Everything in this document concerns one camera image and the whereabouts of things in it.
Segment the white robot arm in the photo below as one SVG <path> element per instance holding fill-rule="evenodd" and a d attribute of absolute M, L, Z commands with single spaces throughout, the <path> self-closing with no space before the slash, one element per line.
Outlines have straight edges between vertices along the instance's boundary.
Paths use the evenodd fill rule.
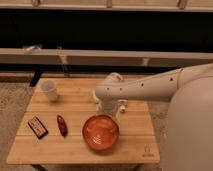
<path fill-rule="evenodd" d="M 169 101 L 163 171 L 213 171 L 213 63 L 130 82 L 111 74 L 95 94 L 107 114 L 119 100 Z"/>

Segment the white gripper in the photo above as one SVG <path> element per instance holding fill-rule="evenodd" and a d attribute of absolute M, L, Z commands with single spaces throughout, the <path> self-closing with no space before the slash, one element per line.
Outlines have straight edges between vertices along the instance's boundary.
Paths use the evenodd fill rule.
<path fill-rule="evenodd" d="M 127 100 L 100 101 L 98 103 L 100 112 L 110 117 L 115 117 L 118 113 L 125 113 L 127 106 Z"/>

